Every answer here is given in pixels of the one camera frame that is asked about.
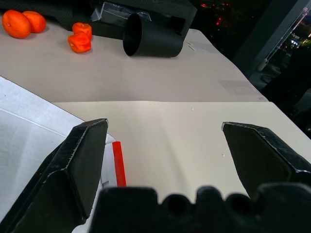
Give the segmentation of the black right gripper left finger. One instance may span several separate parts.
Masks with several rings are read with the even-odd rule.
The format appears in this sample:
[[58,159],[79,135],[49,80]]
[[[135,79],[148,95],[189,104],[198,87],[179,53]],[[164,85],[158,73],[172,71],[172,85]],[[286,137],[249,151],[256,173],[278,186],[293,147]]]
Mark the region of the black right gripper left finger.
[[70,233],[90,217],[108,121],[83,122],[42,162],[0,223],[2,233]]

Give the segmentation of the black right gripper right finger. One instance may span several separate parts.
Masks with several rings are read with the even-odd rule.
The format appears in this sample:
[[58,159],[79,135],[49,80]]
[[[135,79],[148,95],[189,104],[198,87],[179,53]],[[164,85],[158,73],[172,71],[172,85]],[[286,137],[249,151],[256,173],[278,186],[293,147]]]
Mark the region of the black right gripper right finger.
[[311,165],[268,128],[223,122],[238,177],[248,196],[254,198],[266,183],[311,184]]

